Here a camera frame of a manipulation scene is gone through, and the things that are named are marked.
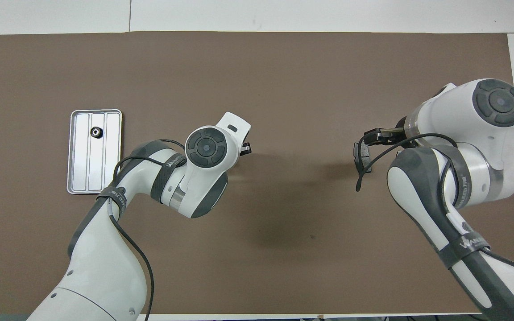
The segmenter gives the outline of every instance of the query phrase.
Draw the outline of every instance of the cable strap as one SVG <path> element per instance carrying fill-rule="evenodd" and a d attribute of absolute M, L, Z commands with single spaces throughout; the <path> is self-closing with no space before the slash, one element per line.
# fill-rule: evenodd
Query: cable strap
<path fill-rule="evenodd" d="M 473 231 L 451 241 L 439 251 L 439 258 L 446 268 L 451 268 L 469 254 L 484 247 L 491 247 L 481 234 Z"/>
<path fill-rule="evenodd" d="M 122 217 L 122 213 L 124 213 L 124 211 L 126 211 L 126 204 L 127 204 L 126 197 L 124 196 L 124 192 L 126 192 L 124 187 L 116 188 L 114 186 L 108 186 L 105 189 L 103 189 L 102 192 L 100 192 L 100 194 L 98 194 L 96 199 L 101 198 L 101 197 L 112 199 L 114 201 L 114 203 L 116 203 L 116 205 L 118 205 L 118 213 L 119 213 L 118 216 Z"/>
<path fill-rule="evenodd" d="M 158 175 L 153 181 L 152 189 L 150 190 L 150 197 L 155 199 L 156 202 L 162 202 L 162 193 L 166 183 L 170 180 L 170 176 L 176 169 L 186 163 L 187 159 L 184 155 L 175 153 L 172 157 L 168 158 L 164 166 L 160 168 Z"/>

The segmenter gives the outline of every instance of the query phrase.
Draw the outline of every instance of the brown surface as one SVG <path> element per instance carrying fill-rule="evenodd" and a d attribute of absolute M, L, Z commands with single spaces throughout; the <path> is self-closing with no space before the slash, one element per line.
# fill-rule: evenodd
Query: brown surface
<path fill-rule="evenodd" d="M 140 195 L 122 226 L 148 254 L 154 313 L 426 313 L 475 307 L 392 201 L 392 155 L 355 193 L 352 143 L 443 86 L 512 81 L 501 34 L 127 33 L 0 36 L 0 313 L 63 276 L 93 203 L 66 191 L 69 117 L 124 112 L 124 154 L 230 110 L 253 154 L 189 220 Z M 373 148 L 373 153 L 382 148 Z M 514 260 L 514 196 L 464 211 Z"/>

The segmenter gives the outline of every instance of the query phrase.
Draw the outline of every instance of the black cable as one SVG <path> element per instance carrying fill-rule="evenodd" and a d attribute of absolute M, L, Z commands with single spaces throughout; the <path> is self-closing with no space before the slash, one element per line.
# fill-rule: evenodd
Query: black cable
<path fill-rule="evenodd" d="M 174 143 L 176 145 L 178 145 L 179 147 L 181 147 L 184 151 L 186 150 L 186 148 L 183 146 L 183 144 L 181 144 L 180 142 L 177 142 L 175 140 L 159 140 L 161 142 L 169 142 L 169 143 Z"/>
<path fill-rule="evenodd" d="M 488 321 L 486 319 L 479 319 L 478 317 L 474 317 L 472 314 L 468 314 L 468 316 L 472 319 L 479 320 L 479 321 Z"/>
<path fill-rule="evenodd" d="M 134 242 L 134 240 L 132 240 L 130 238 L 130 236 L 128 234 L 126 234 L 126 232 L 124 232 L 122 227 L 118 224 L 118 222 L 114 218 L 114 215 L 109 215 L 109 217 L 110 217 L 110 221 L 114 224 L 114 227 L 116 227 L 118 232 L 120 232 L 120 234 L 122 234 L 122 236 L 124 236 L 124 238 L 130 244 L 132 244 L 132 246 L 135 248 L 135 250 L 140 254 L 140 256 L 143 258 L 144 262 L 146 263 L 146 267 L 148 268 L 148 273 L 149 273 L 149 276 L 150 276 L 150 300 L 149 300 L 149 305 L 148 305 L 148 312 L 146 313 L 146 317 L 144 319 L 144 321 L 148 321 L 150 311 L 152 310 L 152 302 L 153 302 L 153 273 L 152 273 L 152 267 L 150 266 L 150 264 L 148 262 L 148 258 L 146 257 L 144 252 L 142 252 L 142 250 L 140 249 L 138 244 L 136 244 L 136 242 Z"/>
<path fill-rule="evenodd" d="M 391 152 L 394 148 L 398 148 L 399 146 L 407 143 L 407 142 L 410 142 L 412 140 L 417 140 L 418 138 L 423 138 L 423 137 L 429 137 L 429 136 L 433 136 L 433 137 L 439 137 L 439 138 L 443 138 L 444 140 L 447 140 L 451 145 L 453 145 L 455 148 L 457 148 L 457 143 L 455 142 L 455 140 L 452 140 L 451 138 L 449 138 L 449 136 L 445 136 L 443 134 L 435 134 L 435 133 L 428 133 L 428 134 L 420 134 L 420 135 L 416 135 L 416 136 L 413 136 L 413 137 L 410 137 L 410 138 L 406 138 L 405 140 L 401 140 L 400 142 L 397 142 L 396 144 L 392 145 L 392 147 L 388 148 L 387 150 L 385 150 L 384 152 L 380 153 L 380 155 L 376 156 L 376 158 L 370 162 L 368 164 L 368 166 L 365 167 L 365 169 L 360 173 L 359 177 L 358 177 L 358 181 L 356 182 L 356 191 L 360 191 L 361 190 L 361 185 L 362 185 L 362 177 L 367 173 L 368 169 L 370 167 L 372 167 L 372 165 L 374 165 L 374 163 L 380 159 L 382 156 L 384 156 L 385 154 L 388 154 L 389 152 Z"/>
<path fill-rule="evenodd" d="M 122 164 L 124 162 L 128 161 L 129 159 L 143 159 L 143 160 L 146 160 L 146 161 L 153 162 L 156 165 L 160 165 L 160 166 L 164 166 L 165 165 L 165 163 L 159 162 L 159 161 L 155 160 L 154 158 L 150 158 L 150 157 L 144 157 L 144 156 L 128 156 L 128 157 L 124 157 L 123 159 L 119 160 L 118 163 L 116 163 L 116 166 L 114 166 L 114 173 L 112 174 L 112 180 L 113 181 L 116 181 L 116 177 L 118 176 L 118 170 L 120 169 L 120 166 L 122 166 Z"/>
<path fill-rule="evenodd" d="M 439 199 L 441 199 L 441 205 L 443 206 L 443 209 L 445 210 L 446 213 L 449 212 L 449 209 L 447 208 L 447 201 L 445 200 L 445 193 L 444 193 L 444 189 L 443 189 L 443 185 L 445 184 L 445 177 L 447 176 L 447 172 L 451 169 L 451 172 L 453 173 L 453 175 L 455 175 L 454 171 L 453 170 L 453 162 L 451 161 L 451 159 L 447 159 L 447 163 L 445 163 L 445 167 L 443 167 L 443 170 L 441 171 L 441 177 L 439 179 L 439 183 L 438 183 L 438 189 L 437 189 L 437 192 L 439 193 Z"/>
<path fill-rule="evenodd" d="M 368 138 L 368 136 L 370 136 L 372 133 L 369 132 L 368 134 L 362 136 L 362 138 L 360 138 L 360 140 L 358 141 L 358 145 L 362 145 L 362 141 L 365 140 L 366 138 Z"/>

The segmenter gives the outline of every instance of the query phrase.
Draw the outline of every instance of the end effector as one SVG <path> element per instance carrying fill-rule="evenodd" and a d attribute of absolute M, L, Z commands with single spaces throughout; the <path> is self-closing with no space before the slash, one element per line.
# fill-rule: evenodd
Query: end effector
<path fill-rule="evenodd" d="M 457 142 L 471 175 L 487 175 L 487 189 L 472 203 L 494 201 L 514 193 L 514 87 L 497 79 L 478 79 L 455 86 L 445 85 L 423 102 L 395 128 L 375 128 L 355 144 L 356 168 L 369 162 L 367 146 L 397 144 L 404 148 L 450 144 L 436 136 L 443 134 Z"/>
<path fill-rule="evenodd" d="M 208 213 L 226 188 L 227 170 L 251 152 L 249 143 L 243 142 L 249 130 L 249 123 L 230 112 L 215 126 L 194 130 L 184 146 L 185 158 L 176 154 L 166 160 L 150 196 L 188 218 Z M 180 166 L 184 159 L 187 163 Z"/>

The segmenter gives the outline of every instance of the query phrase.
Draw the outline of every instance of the metal tray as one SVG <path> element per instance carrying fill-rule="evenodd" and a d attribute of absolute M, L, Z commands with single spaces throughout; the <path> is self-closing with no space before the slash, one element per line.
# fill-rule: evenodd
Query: metal tray
<path fill-rule="evenodd" d="M 75 110 L 71 114 L 67 191 L 100 193 L 112 181 L 121 144 L 120 110 Z"/>

